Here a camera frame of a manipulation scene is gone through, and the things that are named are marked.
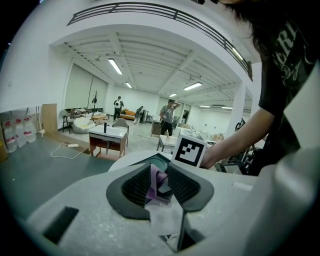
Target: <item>white bean bag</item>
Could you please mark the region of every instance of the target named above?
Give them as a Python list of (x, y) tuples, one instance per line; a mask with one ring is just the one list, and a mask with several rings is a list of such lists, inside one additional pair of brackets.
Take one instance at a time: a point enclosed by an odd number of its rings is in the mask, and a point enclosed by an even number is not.
[(72, 128), (77, 134), (87, 134), (88, 130), (95, 127), (95, 123), (85, 117), (76, 118), (73, 121)]

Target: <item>person's hand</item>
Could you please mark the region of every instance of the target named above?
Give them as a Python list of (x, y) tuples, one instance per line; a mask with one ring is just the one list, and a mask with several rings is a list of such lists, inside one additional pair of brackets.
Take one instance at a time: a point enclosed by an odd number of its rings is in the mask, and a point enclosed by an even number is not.
[(204, 169), (210, 169), (216, 162), (216, 150), (215, 146), (213, 145), (205, 151), (200, 167)]

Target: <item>purple cloth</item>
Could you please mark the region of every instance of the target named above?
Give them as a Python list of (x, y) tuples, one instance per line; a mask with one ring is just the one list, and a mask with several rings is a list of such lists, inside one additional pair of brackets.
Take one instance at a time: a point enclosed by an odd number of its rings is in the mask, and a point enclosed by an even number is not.
[(170, 202), (170, 200), (157, 195), (158, 188), (161, 187), (164, 183), (168, 182), (167, 174), (161, 171), (154, 164), (151, 164), (150, 179), (151, 179), (151, 185), (146, 194), (146, 198), (151, 200), (156, 200), (160, 203), (167, 205)]

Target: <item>black slot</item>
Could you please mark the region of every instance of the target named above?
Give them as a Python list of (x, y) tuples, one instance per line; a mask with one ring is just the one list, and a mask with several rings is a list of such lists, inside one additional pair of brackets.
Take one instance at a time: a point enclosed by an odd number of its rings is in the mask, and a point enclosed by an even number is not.
[(79, 210), (72, 207), (64, 207), (54, 218), (52, 223), (43, 232), (44, 237), (54, 244), (58, 244), (59, 240), (66, 232), (71, 222), (74, 220)]

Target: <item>black t-shirt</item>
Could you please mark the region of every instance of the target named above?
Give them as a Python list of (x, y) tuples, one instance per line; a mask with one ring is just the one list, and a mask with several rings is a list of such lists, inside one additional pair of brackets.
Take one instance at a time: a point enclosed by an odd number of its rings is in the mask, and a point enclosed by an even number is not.
[(300, 148), (284, 109), (297, 95), (311, 73), (319, 50), (314, 31), (316, 23), (298, 12), (287, 16), (271, 36), (271, 55), (262, 62), (262, 86), (259, 106), (275, 116), (263, 148), (260, 167), (275, 164), (286, 154)]

